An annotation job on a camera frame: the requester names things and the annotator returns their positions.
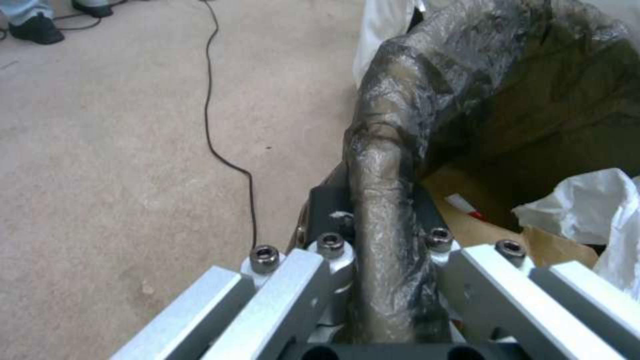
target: jeans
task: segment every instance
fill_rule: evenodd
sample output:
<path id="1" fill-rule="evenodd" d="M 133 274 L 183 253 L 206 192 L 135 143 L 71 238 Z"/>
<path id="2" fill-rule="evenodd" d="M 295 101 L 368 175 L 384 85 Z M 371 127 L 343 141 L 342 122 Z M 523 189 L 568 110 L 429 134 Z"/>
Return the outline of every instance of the jeans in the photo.
<path id="1" fill-rule="evenodd" d="M 85 6 L 104 6 L 109 0 L 76 0 Z M 5 14 L 12 25 L 22 25 L 38 13 L 53 18 L 53 9 L 49 0 L 0 0 L 0 12 Z"/>

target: beige carpet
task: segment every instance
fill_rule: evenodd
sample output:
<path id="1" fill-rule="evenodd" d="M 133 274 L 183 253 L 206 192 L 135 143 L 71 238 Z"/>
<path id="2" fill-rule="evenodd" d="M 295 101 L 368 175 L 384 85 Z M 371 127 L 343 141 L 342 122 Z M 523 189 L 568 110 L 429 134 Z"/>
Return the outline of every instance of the beige carpet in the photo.
<path id="1" fill-rule="evenodd" d="M 282 249 L 340 160 L 363 1 L 212 5 L 214 141 L 255 174 L 259 242 Z M 60 44 L 0 42 L 3 359 L 105 358 L 211 265 L 239 267 L 246 179 L 204 138 L 211 30 L 204 4 L 153 0 Z"/>

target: metal frame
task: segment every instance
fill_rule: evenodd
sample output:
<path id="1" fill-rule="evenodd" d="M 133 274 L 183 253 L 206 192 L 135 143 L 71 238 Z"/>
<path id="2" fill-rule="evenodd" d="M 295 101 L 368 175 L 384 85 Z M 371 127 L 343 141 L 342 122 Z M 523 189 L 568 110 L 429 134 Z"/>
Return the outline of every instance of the metal frame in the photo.
<path id="1" fill-rule="evenodd" d="M 328 263 L 294 249 L 203 359 L 276 359 L 307 340 L 331 294 Z"/>
<path id="2" fill-rule="evenodd" d="M 213 266 L 112 359 L 195 359 L 255 293 L 247 277 Z"/>
<path id="3" fill-rule="evenodd" d="M 490 245 L 453 252 L 438 285 L 469 342 L 506 331 L 535 359 L 622 359 Z"/>
<path id="4" fill-rule="evenodd" d="M 637 302 L 576 261 L 536 268 L 529 277 L 620 354 L 640 357 Z"/>

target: hole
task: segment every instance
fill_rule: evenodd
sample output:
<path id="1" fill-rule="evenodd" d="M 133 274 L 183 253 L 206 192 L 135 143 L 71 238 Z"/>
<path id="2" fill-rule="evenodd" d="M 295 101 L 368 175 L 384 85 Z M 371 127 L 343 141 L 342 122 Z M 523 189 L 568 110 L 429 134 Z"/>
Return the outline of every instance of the hole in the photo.
<path id="1" fill-rule="evenodd" d="M 431 231 L 431 235 L 433 235 L 436 238 L 448 238 L 449 232 L 445 229 L 433 229 Z"/>
<path id="2" fill-rule="evenodd" d="M 504 247 L 507 250 L 511 250 L 513 252 L 520 252 L 520 244 L 514 241 L 505 241 Z"/>
<path id="3" fill-rule="evenodd" d="M 327 245 L 335 245 L 338 243 L 338 237 L 336 235 L 330 234 L 330 235 L 326 235 L 323 238 L 323 241 L 325 244 Z"/>
<path id="4" fill-rule="evenodd" d="M 273 252 L 271 251 L 271 249 L 265 248 L 265 249 L 258 249 L 255 252 L 255 254 L 258 255 L 258 258 L 260 259 L 268 259 L 273 255 Z"/>
<path id="5" fill-rule="evenodd" d="M 484 356 L 472 347 L 454 347 L 449 350 L 447 360 L 484 360 Z"/>
<path id="6" fill-rule="evenodd" d="M 328 347 L 314 347 L 302 355 L 302 360 L 340 360 L 340 358 Z"/>

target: shoe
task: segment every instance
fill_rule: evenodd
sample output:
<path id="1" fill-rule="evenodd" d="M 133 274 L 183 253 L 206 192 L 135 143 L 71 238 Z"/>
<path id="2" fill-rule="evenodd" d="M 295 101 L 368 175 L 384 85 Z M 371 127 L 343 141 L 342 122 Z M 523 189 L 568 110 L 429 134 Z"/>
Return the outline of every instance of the shoe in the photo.
<path id="1" fill-rule="evenodd" d="M 33 41 L 40 45 L 55 44 L 65 39 L 53 21 L 42 13 L 38 13 L 37 16 L 30 18 L 22 25 L 9 24 L 9 32 L 15 38 Z"/>
<path id="2" fill-rule="evenodd" d="M 93 17 L 107 17 L 113 15 L 113 11 L 111 11 L 111 5 L 85 6 L 81 3 L 78 3 L 76 0 L 72 0 L 71 5 L 74 7 L 74 9 Z"/>

